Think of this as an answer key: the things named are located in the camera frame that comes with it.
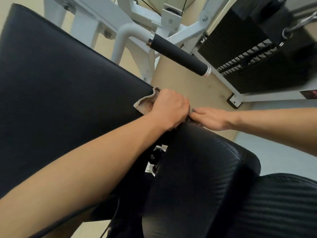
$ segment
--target floor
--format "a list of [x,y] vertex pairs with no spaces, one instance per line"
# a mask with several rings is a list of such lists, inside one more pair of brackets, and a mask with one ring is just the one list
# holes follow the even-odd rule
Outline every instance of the floor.
[[[188,9],[184,12],[182,23],[185,25],[194,23],[204,2],[205,0],[196,0],[190,7],[188,7]],[[1,29],[12,3],[22,4],[40,15],[44,14],[43,0],[0,0]],[[74,16],[71,13],[67,12],[62,29],[70,32],[73,17]],[[110,58],[113,44],[114,40],[106,39],[100,34],[94,49],[106,58]],[[134,75],[138,77],[140,76],[137,66],[127,49],[125,49],[120,66]],[[208,78],[198,76],[164,56],[160,59],[151,84],[161,88],[174,89],[182,93],[189,98],[192,107],[208,106],[234,111],[234,109],[226,102],[226,99],[231,95],[231,91],[223,83],[221,83],[215,75],[212,74]],[[244,103],[239,110],[246,110],[248,108],[249,104]],[[233,130],[218,133],[230,140],[233,140],[236,136],[236,131]],[[72,237],[97,238],[102,234],[103,230],[107,226],[107,223],[108,221],[83,223]]]

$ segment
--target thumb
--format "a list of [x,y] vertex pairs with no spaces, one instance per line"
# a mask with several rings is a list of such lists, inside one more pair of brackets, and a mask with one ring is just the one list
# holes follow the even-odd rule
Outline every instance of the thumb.
[[189,116],[191,117],[192,120],[195,120],[197,122],[201,122],[201,120],[203,119],[203,115],[200,115],[196,112],[191,112]]

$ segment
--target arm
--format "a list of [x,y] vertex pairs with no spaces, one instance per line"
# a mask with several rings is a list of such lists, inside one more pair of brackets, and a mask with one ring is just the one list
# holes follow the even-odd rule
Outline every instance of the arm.
[[190,116],[211,130],[234,129],[317,156],[317,108],[236,112],[196,108]]
[[152,112],[50,163],[0,200],[0,237],[28,237],[103,200],[137,157],[188,114],[189,101],[161,90]]

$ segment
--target black foam grip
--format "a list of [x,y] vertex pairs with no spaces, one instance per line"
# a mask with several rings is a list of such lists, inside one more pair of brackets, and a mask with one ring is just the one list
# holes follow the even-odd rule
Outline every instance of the black foam grip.
[[208,66],[206,64],[157,34],[155,34],[150,48],[200,76],[207,72]]

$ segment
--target black upholstery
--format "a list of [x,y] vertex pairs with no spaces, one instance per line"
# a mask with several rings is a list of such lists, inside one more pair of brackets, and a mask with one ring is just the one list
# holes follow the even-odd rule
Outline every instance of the black upholstery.
[[257,178],[227,237],[317,237],[317,182],[290,174]]
[[207,129],[177,128],[151,186],[144,237],[221,237],[242,203],[260,162]]
[[[151,93],[138,77],[14,4],[0,39],[0,197],[63,154],[140,117],[133,104]],[[144,171],[146,164],[141,157],[135,166]]]

